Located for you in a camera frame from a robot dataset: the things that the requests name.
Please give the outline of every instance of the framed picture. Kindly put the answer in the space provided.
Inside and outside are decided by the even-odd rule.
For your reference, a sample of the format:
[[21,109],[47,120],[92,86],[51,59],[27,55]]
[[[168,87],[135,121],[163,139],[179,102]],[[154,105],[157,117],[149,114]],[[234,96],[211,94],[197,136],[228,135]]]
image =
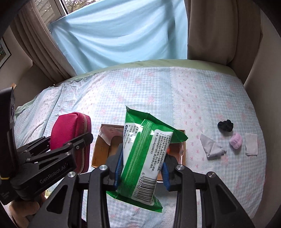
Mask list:
[[9,49],[7,48],[3,38],[0,40],[0,68],[6,62],[6,60],[11,56]]

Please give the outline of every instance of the folded white fabric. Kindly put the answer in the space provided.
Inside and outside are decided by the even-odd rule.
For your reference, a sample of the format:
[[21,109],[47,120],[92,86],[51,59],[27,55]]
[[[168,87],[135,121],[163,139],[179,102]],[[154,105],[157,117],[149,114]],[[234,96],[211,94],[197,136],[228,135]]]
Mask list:
[[214,140],[208,138],[206,135],[202,134],[200,140],[208,158],[214,156],[220,157],[226,153],[226,149],[217,144]]
[[257,134],[245,133],[246,138],[246,154],[258,155],[258,136]]

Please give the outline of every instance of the red zippered case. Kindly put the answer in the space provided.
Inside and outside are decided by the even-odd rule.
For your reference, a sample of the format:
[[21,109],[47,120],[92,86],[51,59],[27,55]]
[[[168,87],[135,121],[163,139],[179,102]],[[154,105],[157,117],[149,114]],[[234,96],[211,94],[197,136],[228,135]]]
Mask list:
[[[62,147],[69,140],[91,131],[89,116],[79,112],[61,115],[52,129],[50,149]],[[77,168],[74,171],[78,174],[86,173],[89,169],[90,145],[77,150],[75,157]]]

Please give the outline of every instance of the black scrunchie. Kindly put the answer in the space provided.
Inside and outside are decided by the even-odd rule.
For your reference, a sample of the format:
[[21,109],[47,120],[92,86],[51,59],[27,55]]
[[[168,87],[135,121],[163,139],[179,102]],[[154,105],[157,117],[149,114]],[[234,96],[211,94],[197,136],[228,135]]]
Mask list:
[[225,120],[223,122],[218,122],[217,127],[222,131],[231,132],[233,129],[233,123],[230,120]]

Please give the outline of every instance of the green and white plastic packet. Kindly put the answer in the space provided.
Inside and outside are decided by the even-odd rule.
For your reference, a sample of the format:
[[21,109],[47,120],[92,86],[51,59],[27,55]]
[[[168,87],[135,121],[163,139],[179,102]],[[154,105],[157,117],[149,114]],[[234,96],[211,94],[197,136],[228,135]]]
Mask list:
[[123,134],[123,170],[117,191],[110,196],[151,211],[162,212],[154,196],[157,175],[170,143],[188,137],[149,113],[127,108]]

